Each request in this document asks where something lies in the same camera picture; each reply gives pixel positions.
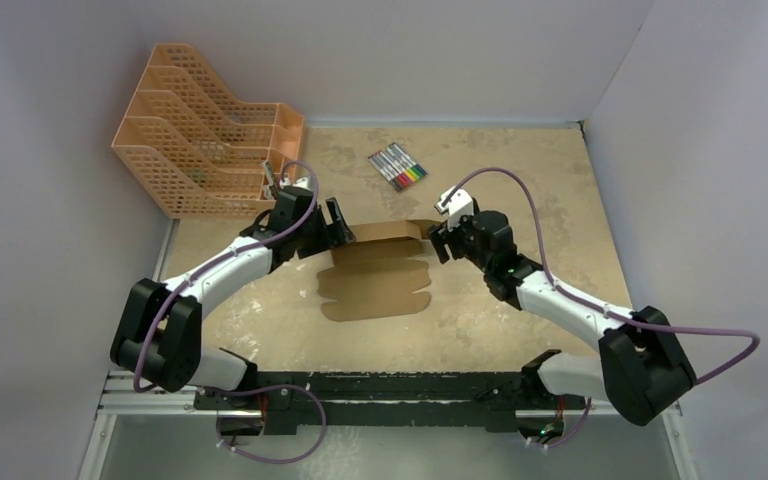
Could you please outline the brown cardboard box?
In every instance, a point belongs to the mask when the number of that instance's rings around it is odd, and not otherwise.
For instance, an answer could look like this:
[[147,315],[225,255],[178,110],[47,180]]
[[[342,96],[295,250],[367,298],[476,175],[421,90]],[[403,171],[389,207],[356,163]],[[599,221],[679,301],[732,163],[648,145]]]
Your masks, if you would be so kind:
[[317,274],[322,314],[350,322],[417,314],[431,303],[429,263],[420,258],[431,220],[392,220],[350,227],[355,241],[330,252]]

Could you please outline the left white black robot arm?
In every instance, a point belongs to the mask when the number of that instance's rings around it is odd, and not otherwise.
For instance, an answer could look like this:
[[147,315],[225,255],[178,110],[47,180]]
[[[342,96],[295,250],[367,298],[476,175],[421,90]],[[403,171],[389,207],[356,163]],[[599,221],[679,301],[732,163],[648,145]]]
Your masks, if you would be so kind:
[[354,242],[338,201],[317,202],[313,187],[288,186],[218,254],[165,281],[144,278],[130,289],[110,348],[110,359],[150,387],[219,390],[232,408],[257,399],[253,362],[202,341],[205,318],[244,286],[303,259]]

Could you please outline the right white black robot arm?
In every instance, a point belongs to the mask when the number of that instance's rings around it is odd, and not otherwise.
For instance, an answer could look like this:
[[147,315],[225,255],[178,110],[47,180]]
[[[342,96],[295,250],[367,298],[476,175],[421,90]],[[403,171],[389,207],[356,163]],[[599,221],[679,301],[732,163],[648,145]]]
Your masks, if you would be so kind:
[[551,349],[527,363],[521,392],[536,407],[562,395],[609,402],[627,421],[645,426],[698,381],[666,315],[599,305],[596,298],[549,279],[543,265],[520,253],[506,215],[493,210],[456,225],[432,225],[428,238],[440,262],[466,259],[489,292],[513,308],[541,317],[585,342],[595,356]]

